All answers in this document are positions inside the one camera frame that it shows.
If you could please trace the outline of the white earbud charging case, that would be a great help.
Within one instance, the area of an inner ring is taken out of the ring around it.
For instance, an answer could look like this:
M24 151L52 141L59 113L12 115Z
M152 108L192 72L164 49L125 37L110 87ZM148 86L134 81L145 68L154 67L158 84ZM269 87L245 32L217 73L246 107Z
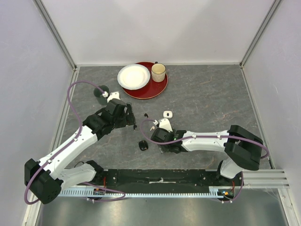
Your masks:
M173 112L170 110L164 111L163 112L163 117L166 119L171 119L173 117Z

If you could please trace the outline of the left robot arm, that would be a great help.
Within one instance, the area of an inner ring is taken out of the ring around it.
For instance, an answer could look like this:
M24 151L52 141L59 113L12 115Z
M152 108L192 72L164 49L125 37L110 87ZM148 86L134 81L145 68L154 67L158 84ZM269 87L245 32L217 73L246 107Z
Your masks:
M39 161L29 159L25 163L26 191L31 191L38 201L48 204L71 186L85 182L99 185L103 181L103 168L95 161L87 161L72 169L66 166L113 129L127 126L136 126L131 103L111 99L104 108L88 116L79 129L53 152Z

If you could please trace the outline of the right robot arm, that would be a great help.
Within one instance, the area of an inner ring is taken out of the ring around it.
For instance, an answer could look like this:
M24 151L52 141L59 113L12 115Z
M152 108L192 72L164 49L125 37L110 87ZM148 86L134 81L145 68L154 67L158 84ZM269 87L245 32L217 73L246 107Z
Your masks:
M170 132L157 128L151 138L158 142L163 152L214 151L225 153L215 174L216 182L227 185L238 173L249 170L258 171L261 161L263 141L238 125L229 130L213 133L196 133L186 130Z

